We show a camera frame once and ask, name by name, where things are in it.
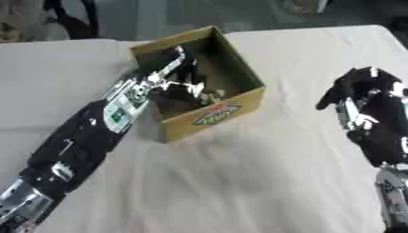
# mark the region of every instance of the white tablecloth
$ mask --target white tablecloth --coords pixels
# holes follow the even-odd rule
[[[314,109],[350,68],[408,81],[408,53],[379,26],[232,33],[267,91],[259,110],[172,144],[144,114],[38,232],[374,233],[376,169]],[[59,124],[132,66],[113,40],[0,45],[0,188]]]

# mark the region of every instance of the cardboard box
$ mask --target cardboard box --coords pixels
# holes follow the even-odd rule
[[[157,103],[164,141],[181,139],[251,112],[260,105],[265,85],[215,26],[135,46],[131,51],[143,66],[160,50],[178,45],[185,47],[198,60],[199,74],[207,78],[206,88],[223,89],[226,95],[221,102],[199,109],[174,102]]]

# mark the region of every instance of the robotic arm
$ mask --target robotic arm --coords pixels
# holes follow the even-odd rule
[[[380,69],[352,69],[316,108],[334,104],[347,137],[378,167],[375,186],[388,233],[408,232],[408,89]]]
[[[103,98],[57,128],[28,159],[27,168],[0,195],[0,233],[30,232],[44,221],[117,146],[152,92],[177,86],[199,98],[204,82],[197,75],[197,61],[183,47],[170,48],[158,59],[124,75]],[[173,74],[178,80],[168,81]]]

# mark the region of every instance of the white table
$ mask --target white table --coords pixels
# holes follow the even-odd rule
[[[408,81],[408,53],[379,26],[227,35],[266,83],[256,112],[164,145],[146,113],[38,232],[383,231],[376,169],[333,110],[332,81],[378,66]],[[0,45],[0,188],[28,155],[132,64],[112,40]]]

